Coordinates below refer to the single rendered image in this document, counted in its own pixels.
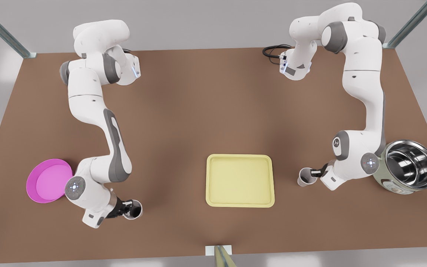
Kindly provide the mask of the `white IKEA cup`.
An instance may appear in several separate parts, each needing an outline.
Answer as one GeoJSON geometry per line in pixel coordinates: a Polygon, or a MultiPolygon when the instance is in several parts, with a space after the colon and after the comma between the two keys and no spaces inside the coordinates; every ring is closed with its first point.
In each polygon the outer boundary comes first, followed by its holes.
{"type": "Polygon", "coordinates": [[[299,172],[298,185],[305,187],[317,181],[317,177],[311,175],[311,168],[302,168],[299,172]]]}
{"type": "Polygon", "coordinates": [[[135,220],[143,214],[143,207],[137,200],[128,200],[123,202],[123,216],[128,220],[135,220]]]}

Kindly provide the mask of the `steel pot with pale-green body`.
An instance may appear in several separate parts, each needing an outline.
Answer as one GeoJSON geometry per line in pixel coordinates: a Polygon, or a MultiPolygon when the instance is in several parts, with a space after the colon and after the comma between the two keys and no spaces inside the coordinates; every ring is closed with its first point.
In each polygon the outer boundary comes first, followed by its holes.
{"type": "Polygon", "coordinates": [[[373,174],[386,190],[409,195],[427,189],[427,148],[418,142],[401,139],[385,145],[373,174]]]}

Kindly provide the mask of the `pink plate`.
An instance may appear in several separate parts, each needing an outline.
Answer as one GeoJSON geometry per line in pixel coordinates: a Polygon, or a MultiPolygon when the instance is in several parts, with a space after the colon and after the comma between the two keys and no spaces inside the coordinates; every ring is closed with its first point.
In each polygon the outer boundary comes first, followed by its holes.
{"type": "Polygon", "coordinates": [[[73,177],[70,165],[62,159],[47,159],[38,164],[26,181],[29,198],[37,203],[50,203],[65,195],[66,183],[73,177]]]}

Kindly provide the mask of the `pale yellow tray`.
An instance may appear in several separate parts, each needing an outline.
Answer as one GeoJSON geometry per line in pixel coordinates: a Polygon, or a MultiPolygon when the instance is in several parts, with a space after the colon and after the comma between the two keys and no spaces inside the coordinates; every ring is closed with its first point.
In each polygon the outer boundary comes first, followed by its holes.
{"type": "Polygon", "coordinates": [[[275,192],[271,158],[264,154],[209,155],[205,199],[212,207],[272,207],[275,192]]]}

